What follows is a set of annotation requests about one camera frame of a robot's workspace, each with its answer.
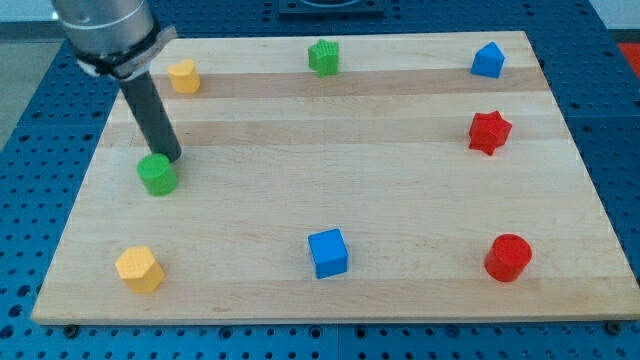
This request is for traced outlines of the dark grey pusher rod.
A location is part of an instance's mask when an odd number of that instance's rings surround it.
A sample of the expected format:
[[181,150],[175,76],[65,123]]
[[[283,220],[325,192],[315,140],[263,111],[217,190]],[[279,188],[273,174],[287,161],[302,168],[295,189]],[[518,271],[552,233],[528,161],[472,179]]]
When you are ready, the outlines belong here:
[[178,160],[181,145],[150,73],[121,81],[120,88],[151,152],[165,155],[170,162]]

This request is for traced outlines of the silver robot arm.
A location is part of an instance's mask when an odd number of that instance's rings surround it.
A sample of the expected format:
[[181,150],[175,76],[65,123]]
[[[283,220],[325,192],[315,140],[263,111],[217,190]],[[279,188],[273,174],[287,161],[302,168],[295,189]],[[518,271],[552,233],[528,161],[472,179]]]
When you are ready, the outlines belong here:
[[151,152],[179,159],[181,145],[150,75],[176,28],[161,26],[147,0],[53,0],[52,6],[80,67],[118,81]]

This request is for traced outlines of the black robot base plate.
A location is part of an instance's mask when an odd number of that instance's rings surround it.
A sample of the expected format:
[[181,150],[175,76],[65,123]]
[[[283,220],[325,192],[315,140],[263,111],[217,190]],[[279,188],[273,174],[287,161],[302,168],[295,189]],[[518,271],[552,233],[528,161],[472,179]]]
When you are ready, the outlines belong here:
[[278,17],[380,15],[385,0],[280,0]]

